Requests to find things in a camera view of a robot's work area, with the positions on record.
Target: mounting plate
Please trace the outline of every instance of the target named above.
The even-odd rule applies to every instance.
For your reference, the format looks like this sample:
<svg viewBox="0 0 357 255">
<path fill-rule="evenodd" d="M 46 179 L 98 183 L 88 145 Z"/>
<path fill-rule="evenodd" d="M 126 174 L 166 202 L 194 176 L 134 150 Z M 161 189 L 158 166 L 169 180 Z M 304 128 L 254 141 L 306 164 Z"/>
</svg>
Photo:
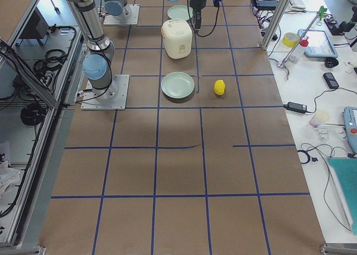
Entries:
<svg viewBox="0 0 357 255">
<path fill-rule="evenodd" d="M 114 84 L 119 86 L 118 94 L 113 99 L 92 99 L 95 95 L 92 92 L 85 93 L 83 100 L 91 99 L 86 102 L 82 102 L 82 110 L 125 110 L 128 87 L 129 87 L 129 75 L 115 75 L 113 76 Z M 91 89 L 92 86 L 88 81 L 86 89 Z"/>
<path fill-rule="evenodd" d="M 132 10 L 132 15 L 125 19 L 124 21 L 120 21 L 115 19 L 112 15 L 108 15 L 104 19 L 104 25 L 108 26 L 128 26 L 128 25 L 137 25 L 139 19 L 139 9 L 140 5 L 129 5 L 130 9 Z"/>
</svg>

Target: plate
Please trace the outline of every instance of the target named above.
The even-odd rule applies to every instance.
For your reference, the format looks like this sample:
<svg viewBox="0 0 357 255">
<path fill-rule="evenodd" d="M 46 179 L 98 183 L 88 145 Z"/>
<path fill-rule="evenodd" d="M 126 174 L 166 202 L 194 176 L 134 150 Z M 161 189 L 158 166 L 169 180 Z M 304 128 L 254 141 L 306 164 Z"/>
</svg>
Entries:
<svg viewBox="0 0 357 255">
<path fill-rule="evenodd" d="M 161 90 L 170 98 L 185 98 L 189 96 L 194 89 L 195 82 L 187 73 L 172 72 L 161 80 Z"/>
<path fill-rule="evenodd" d="M 193 9 L 190 9 L 190 16 L 193 17 Z M 170 19 L 184 19 L 186 21 L 189 20 L 189 13 L 187 12 L 187 6 L 185 5 L 176 5 L 168 9 L 167 15 Z"/>
</svg>

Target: black round object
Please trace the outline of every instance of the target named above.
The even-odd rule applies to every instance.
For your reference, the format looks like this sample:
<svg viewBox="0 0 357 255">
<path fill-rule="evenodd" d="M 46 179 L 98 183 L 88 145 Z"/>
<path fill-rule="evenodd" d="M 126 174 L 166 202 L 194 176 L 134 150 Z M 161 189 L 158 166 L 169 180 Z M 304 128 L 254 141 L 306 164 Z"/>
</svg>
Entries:
<svg viewBox="0 0 357 255">
<path fill-rule="evenodd" d="M 339 61 L 337 61 L 336 58 L 327 57 L 327 58 L 325 59 L 325 66 L 326 66 L 326 68 L 333 68 L 333 67 L 338 66 L 338 64 L 339 64 Z"/>
<path fill-rule="evenodd" d="M 31 103 L 21 110 L 21 121 L 27 126 L 40 124 L 46 116 L 46 109 L 39 103 Z"/>
</svg>

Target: paper cup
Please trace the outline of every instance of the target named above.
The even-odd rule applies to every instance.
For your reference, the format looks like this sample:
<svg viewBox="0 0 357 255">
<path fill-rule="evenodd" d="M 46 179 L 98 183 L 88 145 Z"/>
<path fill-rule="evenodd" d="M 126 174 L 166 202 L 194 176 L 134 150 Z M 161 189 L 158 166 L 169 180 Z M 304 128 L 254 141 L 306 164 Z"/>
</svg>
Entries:
<svg viewBox="0 0 357 255">
<path fill-rule="evenodd" d="M 317 126 L 325 123 L 329 119 L 330 115 L 328 112 L 325 112 L 323 110 L 317 110 L 308 123 L 311 127 L 316 128 Z"/>
</svg>

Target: green cutting mat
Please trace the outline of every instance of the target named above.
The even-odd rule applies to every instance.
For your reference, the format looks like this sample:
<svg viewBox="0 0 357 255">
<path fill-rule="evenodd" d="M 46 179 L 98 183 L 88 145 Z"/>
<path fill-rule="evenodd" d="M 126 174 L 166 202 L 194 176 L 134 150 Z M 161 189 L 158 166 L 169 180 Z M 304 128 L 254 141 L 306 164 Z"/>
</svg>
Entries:
<svg viewBox="0 0 357 255">
<path fill-rule="evenodd" d="M 330 158 L 331 167 L 339 178 L 351 216 L 353 218 L 352 231 L 357 233 L 357 159 Z"/>
</svg>

